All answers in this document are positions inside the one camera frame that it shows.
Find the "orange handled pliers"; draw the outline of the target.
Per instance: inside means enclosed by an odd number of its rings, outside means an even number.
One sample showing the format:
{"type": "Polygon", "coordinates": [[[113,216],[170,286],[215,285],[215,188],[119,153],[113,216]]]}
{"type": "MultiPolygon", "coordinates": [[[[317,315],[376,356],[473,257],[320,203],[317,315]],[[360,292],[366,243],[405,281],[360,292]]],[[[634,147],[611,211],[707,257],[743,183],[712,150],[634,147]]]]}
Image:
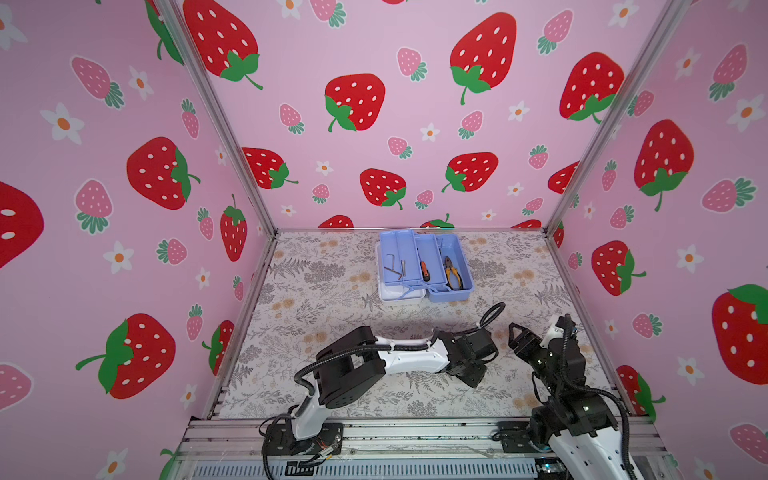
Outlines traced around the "orange handled pliers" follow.
{"type": "Polygon", "coordinates": [[[444,257],[444,270],[448,287],[454,291],[463,290],[463,279],[458,268],[454,265],[452,259],[449,256],[444,257]]]}

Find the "orange screwdriver long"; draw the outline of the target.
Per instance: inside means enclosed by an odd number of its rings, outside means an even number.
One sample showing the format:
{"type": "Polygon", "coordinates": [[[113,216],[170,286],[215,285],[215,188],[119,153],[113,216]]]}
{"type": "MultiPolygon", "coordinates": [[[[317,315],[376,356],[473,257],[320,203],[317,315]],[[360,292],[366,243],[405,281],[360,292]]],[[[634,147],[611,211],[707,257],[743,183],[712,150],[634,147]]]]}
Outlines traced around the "orange screwdriver long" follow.
{"type": "Polygon", "coordinates": [[[430,273],[428,264],[424,260],[420,260],[419,263],[420,263],[422,281],[425,283],[429,283],[432,280],[432,275],[430,273]]]}

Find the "steel hex key large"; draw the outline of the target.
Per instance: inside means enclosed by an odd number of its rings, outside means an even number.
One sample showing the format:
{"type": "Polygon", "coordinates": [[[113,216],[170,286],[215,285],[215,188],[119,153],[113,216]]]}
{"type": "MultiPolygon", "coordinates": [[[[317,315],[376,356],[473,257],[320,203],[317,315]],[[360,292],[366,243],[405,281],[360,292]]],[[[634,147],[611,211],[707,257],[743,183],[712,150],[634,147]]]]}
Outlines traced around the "steel hex key large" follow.
{"type": "Polygon", "coordinates": [[[402,273],[398,272],[394,269],[391,269],[389,267],[384,267],[384,270],[387,272],[388,276],[390,277],[391,281],[399,281],[402,279],[402,273]]]}

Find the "white lid blue tool box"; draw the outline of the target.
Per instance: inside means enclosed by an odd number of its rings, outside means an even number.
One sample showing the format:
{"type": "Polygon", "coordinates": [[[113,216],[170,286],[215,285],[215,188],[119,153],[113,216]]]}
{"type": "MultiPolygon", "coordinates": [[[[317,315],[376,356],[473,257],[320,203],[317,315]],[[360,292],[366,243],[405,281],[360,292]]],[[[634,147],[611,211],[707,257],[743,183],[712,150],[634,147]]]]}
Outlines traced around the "white lid blue tool box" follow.
{"type": "Polygon", "coordinates": [[[376,255],[379,297],[386,304],[465,301],[475,289],[455,234],[385,231],[376,255]]]}

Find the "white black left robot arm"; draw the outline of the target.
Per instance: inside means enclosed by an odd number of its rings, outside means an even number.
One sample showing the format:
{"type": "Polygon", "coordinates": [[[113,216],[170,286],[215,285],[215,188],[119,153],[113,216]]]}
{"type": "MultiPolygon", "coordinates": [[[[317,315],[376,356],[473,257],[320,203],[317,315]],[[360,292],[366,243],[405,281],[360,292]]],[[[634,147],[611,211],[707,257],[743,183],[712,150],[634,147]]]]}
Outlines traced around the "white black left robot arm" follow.
{"type": "Polygon", "coordinates": [[[301,404],[263,422],[266,430],[261,433],[261,458],[265,477],[275,477],[269,457],[277,448],[281,426],[290,435],[289,453],[303,453],[320,441],[323,425],[334,410],[356,402],[387,375],[446,374],[477,388],[487,365],[499,354],[487,327],[505,308],[503,302],[498,302],[475,326],[459,332],[434,329],[425,339],[389,339],[362,326],[321,350],[313,363],[294,374],[294,382],[307,391],[301,404]]]}

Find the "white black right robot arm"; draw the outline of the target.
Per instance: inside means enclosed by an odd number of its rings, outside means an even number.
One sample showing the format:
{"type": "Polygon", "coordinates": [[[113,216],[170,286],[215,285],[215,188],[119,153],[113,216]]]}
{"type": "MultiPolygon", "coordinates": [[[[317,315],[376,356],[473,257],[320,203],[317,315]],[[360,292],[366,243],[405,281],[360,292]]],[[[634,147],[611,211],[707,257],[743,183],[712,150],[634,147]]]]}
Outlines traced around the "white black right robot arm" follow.
{"type": "Polygon", "coordinates": [[[574,479],[643,477],[629,450],[628,411],[613,393],[587,385],[586,359],[570,315],[557,317],[543,337],[511,323],[508,345],[547,391],[529,418],[532,446],[556,454],[574,479]]]}

